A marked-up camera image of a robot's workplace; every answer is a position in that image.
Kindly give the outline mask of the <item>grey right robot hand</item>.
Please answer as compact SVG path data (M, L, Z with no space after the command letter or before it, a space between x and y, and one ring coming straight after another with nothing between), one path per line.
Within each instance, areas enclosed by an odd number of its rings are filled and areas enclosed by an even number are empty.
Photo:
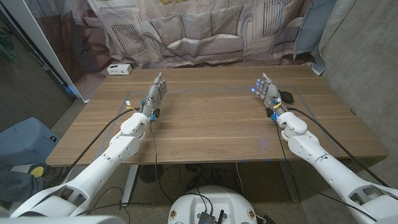
M262 78L257 79L256 86L252 87L251 91L263 101L267 117L276 120L287 112L277 86L273 84L267 73L262 73Z

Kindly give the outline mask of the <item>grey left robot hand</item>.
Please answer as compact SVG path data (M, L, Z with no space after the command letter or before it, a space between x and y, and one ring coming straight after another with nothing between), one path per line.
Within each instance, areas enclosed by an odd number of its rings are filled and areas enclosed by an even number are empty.
M147 92L141 113L150 117L155 110L159 110L166 92L167 82L162 79L162 72L159 72Z

